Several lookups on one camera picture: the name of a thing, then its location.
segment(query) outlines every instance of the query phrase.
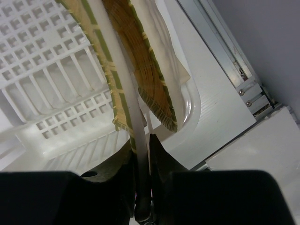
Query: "screw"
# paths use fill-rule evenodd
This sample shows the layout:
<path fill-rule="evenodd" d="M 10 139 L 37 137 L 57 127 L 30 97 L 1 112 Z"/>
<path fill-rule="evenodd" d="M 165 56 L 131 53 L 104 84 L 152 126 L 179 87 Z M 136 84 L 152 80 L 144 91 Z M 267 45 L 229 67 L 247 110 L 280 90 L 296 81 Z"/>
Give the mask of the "screw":
<path fill-rule="evenodd" d="M 243 96 L 243 95 L 245 94 L 245 92 L 241 89 L 241 90 L 239 91 L 239 94 L 240 94 L 241 96 Z"/>

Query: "white wall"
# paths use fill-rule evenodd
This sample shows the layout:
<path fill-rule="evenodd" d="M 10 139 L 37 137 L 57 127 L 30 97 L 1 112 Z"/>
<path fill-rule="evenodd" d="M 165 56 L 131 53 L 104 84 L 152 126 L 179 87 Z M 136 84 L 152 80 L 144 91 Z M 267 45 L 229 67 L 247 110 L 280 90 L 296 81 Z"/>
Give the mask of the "white wall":
<path fill-rule="evenodd" d="M 213 2 L 261 81 L 300 119 L 300 1 Z"/>

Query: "white panel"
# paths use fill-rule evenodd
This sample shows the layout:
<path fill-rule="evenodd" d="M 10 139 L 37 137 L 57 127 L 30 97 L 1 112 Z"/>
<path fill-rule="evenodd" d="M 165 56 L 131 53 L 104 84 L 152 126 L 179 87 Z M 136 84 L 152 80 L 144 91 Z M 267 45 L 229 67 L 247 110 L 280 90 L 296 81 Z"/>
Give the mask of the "white panel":
<path fill-rule="evenodd" d="M 300 130 L 286 108 L 260 123 L 207 161 L 212 170 L 258 169 L 279 183 L 300 218 Z"/>
<path fill-rule="evenodd" d="M 200 121 L 178 146 L 164 145 L 180 163 L 192 168 L 255 123 L 227 76 L 176 1 L 165 4 L 200 93 Z"/>

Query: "white plastic tray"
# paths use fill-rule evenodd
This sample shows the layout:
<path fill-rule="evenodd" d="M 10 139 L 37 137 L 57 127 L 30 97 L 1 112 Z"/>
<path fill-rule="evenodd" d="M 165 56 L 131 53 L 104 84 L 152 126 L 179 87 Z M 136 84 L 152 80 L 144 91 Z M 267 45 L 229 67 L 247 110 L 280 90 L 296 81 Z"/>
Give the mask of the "white plastic tray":
<path fill-rule="evenodd" d="M 115 131 L 103 71 L 67 10 L 54 0 L 3 0 L 0 9 L 0 170 L 81 174 L 118 151 L 128 134 Z M 181 140 L 139 100 L 145 133 L 155 130 L 161 140 L 180 143 L 193 131 L 198 90 L 192 79 L 181 88 Z"/>

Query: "plastic bin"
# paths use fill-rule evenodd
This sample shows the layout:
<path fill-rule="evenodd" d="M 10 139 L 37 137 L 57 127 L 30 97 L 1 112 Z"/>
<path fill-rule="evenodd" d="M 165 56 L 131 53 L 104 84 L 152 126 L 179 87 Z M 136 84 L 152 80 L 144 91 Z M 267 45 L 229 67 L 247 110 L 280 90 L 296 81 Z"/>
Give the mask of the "plastic bin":
<path fill-rule="evenodd" d="M 2 0 L 0 32 L 0 170 L 82 174 L 120 149 L 129 137 L 112 124 L 101 66 L 62 5 L 54 0 Z M 170 33 L 182 62 L 176 33 Z M 173 138 L 139 99 L 148 123 L 145 133 L 161 134 L 163 144 L 181 143 L 199 120 L 201 104 L 193 79 L 181 89 L 186 117 L 180 138 Z"/>

